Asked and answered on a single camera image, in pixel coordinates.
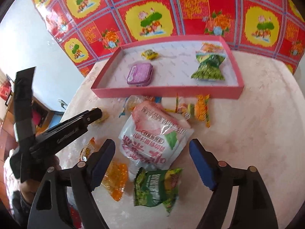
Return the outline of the person's left hand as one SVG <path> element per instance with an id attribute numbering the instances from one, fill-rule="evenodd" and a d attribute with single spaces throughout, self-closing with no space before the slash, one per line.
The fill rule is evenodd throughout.
<path id="1" fill-rule="evenodd" d="M 49 168 L 49 167 L 54 167 L 56 170 L 60 170 L 60 164 L 59 164 L 59 159 L 56 155 L 52 155 L 51 157 L 46 158 L 45 161 L 45 171 Z M 28 179 L 24 182 L 20 183 L 20 193 L 22 194 L 24 200 L 28 203 L 28 204 L 32 204 L 33 200 L 35 198 L 36 192 L 38 190 L 40 186 L 40 182 L 37 180 L 33 180 L 33 179 Z"/>

